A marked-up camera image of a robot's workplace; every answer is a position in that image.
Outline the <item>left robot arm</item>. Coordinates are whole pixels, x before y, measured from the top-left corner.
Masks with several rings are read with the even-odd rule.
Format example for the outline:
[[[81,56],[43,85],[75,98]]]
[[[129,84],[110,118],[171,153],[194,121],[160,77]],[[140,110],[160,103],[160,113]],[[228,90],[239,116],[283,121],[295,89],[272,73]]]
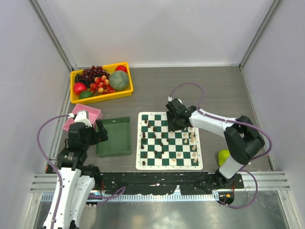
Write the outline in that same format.
[[[52,204],[43,223],[44,229],[77,229],[91,190],[102,184],[100,170],[84,164],[90,146],[108,140],[102,120],[96,120],[98,130],[84,122],[70,125],[64,149],[53,166],[57,183]]]

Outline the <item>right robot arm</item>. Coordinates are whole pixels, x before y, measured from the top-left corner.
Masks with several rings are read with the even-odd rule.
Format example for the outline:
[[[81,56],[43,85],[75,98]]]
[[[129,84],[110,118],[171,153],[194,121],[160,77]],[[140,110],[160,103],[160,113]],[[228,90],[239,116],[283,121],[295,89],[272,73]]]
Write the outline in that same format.
[[[169,131],[195,127],[225,139],[230,155],[215,172],[216,185],[221,188],[232,184],[234,175],[265,146],[258,128],[246,116],[225,118],[196,106],[187,108],[179,99],[171,97],[168,97],[166,108]]]

